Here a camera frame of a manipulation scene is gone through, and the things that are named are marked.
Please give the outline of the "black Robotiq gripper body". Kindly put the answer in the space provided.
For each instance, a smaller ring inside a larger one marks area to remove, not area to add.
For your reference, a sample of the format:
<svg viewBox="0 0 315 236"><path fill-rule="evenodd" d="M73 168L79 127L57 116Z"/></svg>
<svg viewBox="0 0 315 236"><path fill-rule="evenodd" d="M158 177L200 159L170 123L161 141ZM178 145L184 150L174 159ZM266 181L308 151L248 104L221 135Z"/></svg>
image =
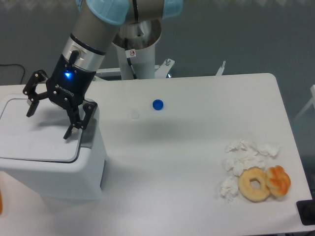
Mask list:
<svg viewBox="0 0 315 236"><path fill-rule="evenodd" d="M85 94L95 75L94 71L76 66L78 59L78 54L71 54L69 59L61 55L46 82L50 101L69 112L78 110L78 106L86 102Z"/></svg>

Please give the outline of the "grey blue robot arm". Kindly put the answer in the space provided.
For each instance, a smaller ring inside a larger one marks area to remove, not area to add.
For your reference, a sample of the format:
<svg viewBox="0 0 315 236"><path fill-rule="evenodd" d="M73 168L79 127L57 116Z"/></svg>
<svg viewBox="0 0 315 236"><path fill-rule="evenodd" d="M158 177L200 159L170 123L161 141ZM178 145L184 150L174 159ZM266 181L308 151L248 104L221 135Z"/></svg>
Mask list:
<svg viewBox="0 0 315 236"><path fill-rule="evenodd" d="M183 9L181 0L78 0L76 3L79 17L52 76L37 70L23 89L30 102L28 117L34 115L40 100L46 98L66 110L70 125L65 140L74 128L85 130L94 116L97 103L87 101L85 94L119 28L177 16Z"/></svg>

